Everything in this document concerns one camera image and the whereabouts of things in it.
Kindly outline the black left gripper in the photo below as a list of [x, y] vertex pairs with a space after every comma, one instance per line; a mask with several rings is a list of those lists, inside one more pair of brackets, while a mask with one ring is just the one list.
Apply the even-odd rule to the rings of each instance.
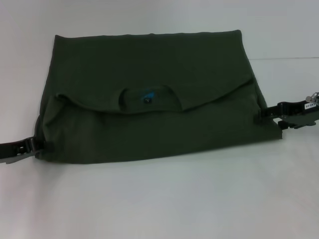
[[12, 164], [25, 158], [34, 156], [41, 151], [52, 151], [54, 145], [52, 142], [40, 140], [37, 138], [27, 138], [19, 142], [10, 142], [0, 144], [0, 162]]

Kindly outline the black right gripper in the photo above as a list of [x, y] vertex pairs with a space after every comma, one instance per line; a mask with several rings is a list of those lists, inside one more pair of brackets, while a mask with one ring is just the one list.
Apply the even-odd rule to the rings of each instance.
[[275, 119], [280, 119], [278, 121], [280, 129], [314, 126], [319, 120], [319, 101], [280, 102], [275, 106], [258, 110], [254, 116], [254, 123], [275, 123]]

